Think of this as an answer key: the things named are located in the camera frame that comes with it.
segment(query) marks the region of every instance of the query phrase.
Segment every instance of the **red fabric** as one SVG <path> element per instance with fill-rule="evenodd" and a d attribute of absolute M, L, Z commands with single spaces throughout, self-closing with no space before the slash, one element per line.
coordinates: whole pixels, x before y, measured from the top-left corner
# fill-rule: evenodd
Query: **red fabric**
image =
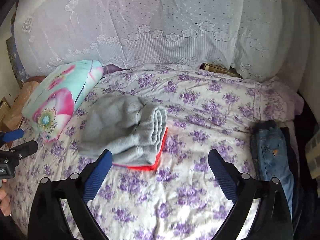
<path fill-rule="evenodd" d="M 124 166 L 124 165 L 116 165 L 116 166 L 127 167 L 129 169 L 138 170 L 138 171 L 155 171 L 158 168 L 159 163 L 160 163 L 160 155 L 161 155 L 163 147 L 164 147 L 165 139 L 167 138 L 167 132 L 168 132 L 168 128 L 165 129 L 162 143 L 161 143 L 161 148 L 160 148 L 159 153 L 156 156 L 155 164 L 153 164 L 151 166 Z"/>

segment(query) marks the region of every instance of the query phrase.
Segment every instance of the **wall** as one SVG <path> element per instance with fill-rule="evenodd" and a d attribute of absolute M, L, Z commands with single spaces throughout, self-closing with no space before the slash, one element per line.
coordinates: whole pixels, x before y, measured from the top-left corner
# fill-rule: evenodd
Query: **wall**
<path fill-rule="evenodd" d="M 310 18 L 310 51 L 299 91 L 320 123 L 320 25 Z"/>
<path fill-rule="evenodd" d="M 20 93 L 19 85 L 12 71 L 6 44 L 6 40 L 12 36 L 10 20 L 14 12 L 15 8 L 12 8 L 0 26 L 0 99 L 5 97 L 9 104 L 12 104 Z"/>

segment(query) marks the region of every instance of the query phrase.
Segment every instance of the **finger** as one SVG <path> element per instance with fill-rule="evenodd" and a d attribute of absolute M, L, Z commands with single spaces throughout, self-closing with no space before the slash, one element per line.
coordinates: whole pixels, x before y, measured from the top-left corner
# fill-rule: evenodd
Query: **finger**
<path fill-rule="evenodd" d="M 7 194 L 8 194 L 8 184 L 2 183 L 2 187 L 0 188 L 0 200 L 3 200 Z"/>
<path fill-rule="evenodd" d="M 10 206 L 10 198 L 6 196 L 3 200 L 1 200 L 0 210 L 4 214 L 4 216 L 9 216 L 11 213 L 11 206 Z"/>

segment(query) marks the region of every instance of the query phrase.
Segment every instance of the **human hand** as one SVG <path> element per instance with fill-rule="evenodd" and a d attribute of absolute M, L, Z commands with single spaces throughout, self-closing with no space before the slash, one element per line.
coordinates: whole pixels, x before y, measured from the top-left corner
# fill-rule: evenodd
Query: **human hand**
<path fill-rule="evenodd" d="M 5 217 L 11 214 L 10 198 L 8 196 L 8 183 L 6 179 L 2 180 L 2 187 L 0 188 L 0 209 Z"/>

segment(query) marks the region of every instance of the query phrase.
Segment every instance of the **bedspread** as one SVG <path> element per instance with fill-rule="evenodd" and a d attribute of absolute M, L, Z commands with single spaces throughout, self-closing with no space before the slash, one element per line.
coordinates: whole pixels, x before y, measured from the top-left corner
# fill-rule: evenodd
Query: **bedspread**
<path fill-rule="evenodd" d="M 77 154 L 90 107 L 103 95 L 150 98 L 168 113 L 168 135 L 159 168 L 132 171 L 112 167 L 96 198 L 88 203 L 106 235 L 118 239 L 211 239 L 233 203 L 221 191 L 208 164 L 209 150 L 241 172 L 255 176 L 249 138 L 258 120 L 292 120 L 301 98 L 276 79 L 258 82 L 232 78 L 183 65 L 148 64 L 103 78 L 88 94 L 58 141 L 43 139 L 25 121 L 25 136 L 39 151 L 20 162 L 12 190 L 12 217 L 24 233 L 37 186 L 43 177 L 67 178 L 94 161 Z M 74 236 L 81 235 L 68 204 L 63 208 Z M 246 236 L 257 210 L 252 204 L 239 239 Z"/>

